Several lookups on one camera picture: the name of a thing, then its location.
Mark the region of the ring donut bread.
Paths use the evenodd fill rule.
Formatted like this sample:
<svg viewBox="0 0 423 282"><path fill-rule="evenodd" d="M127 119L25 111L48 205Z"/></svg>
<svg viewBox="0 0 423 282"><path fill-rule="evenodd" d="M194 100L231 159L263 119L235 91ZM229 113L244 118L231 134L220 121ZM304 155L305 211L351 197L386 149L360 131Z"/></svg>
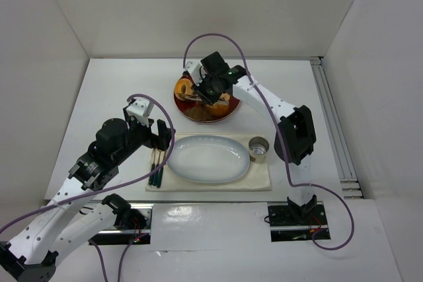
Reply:
<svg viewBox="0 0 423 282"><path fill-rule="evenodd" d="M179 100L186 100L194 95L192 90L192 81L188 78L179 79L174 86L174 95Z"/></svg>

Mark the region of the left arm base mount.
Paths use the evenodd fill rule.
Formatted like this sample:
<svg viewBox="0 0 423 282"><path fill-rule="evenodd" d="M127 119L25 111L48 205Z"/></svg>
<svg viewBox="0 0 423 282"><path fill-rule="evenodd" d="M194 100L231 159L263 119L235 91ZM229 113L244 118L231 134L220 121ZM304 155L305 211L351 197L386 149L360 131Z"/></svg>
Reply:
<svg viewBox="0 0 423 282"><path fill-rule="evenodd" d="M152 204L134 203L130 218L122 228L111 226L91 240L99 246L123 246L132 240L135 245L148 245L151 243L152 216Z"/></svg>

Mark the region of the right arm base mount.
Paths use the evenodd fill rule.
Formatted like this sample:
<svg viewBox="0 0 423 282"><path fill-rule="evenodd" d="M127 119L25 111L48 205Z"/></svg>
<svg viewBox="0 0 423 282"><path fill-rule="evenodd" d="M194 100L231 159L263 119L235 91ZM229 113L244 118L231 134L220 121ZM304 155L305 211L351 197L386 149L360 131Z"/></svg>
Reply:
<svg viewBox="0 0 423 282"><path fill-rule="evenodd" d="M295 220L288 211L286 203L268 205L268 214L264 222L270 226L272 242L299 242L312 240L330 240L330 231L322 203L303 219Z"/></svg>

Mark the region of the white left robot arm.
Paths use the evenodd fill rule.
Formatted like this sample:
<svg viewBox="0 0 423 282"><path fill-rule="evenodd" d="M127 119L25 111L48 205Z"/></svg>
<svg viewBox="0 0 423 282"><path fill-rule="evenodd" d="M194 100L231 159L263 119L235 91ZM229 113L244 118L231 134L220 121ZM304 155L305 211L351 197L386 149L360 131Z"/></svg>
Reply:
<svg viewBox="0 0 423 282"><path fill-rule="evenodd" d="M157 133L151 130L153 123L149 111L136 106L125 107L122 119L105 121L56 196L30 213L34 219L20 234L1 242L1 267L16 281L49 281L60 262L100 231L140 225L141 213L115 193L78 221L72 220L92 197L113 190L107 183L140 147L171 151L171 119L157 120Z"/></svg>

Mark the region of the silver metal tongs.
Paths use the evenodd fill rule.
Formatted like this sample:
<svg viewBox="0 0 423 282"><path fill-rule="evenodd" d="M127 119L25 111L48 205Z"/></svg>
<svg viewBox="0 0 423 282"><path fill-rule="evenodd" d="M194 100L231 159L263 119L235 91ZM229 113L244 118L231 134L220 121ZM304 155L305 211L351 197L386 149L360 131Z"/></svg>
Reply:
<svg viewBox="0 0 423 282"><path fill-rule="evenodd" d="M202 99L197 95L180 94L180 95L178 95L178 97L179 97L180 100L187 101L187 102L188 101L190 101L190 102L201 102L202 101Z"/></svg>

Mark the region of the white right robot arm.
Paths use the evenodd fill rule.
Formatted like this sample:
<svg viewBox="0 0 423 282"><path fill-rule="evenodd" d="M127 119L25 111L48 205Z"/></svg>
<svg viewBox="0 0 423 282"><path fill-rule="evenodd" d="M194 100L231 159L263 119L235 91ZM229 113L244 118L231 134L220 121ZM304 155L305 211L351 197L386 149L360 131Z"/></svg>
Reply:
<svg viewBox="0 0 423 282"><path fill-rule="evenodd" d="M230 67L219 52L197 63L186 62L184 72L192 78L192 89L206 104L217 102L221 94L244 102L274 124L274 150L287 168L288 211L299 221L315 208L317 197L312 189L311 154L316 142L311 111L294 106L263 87L246 65Z"/></svg>

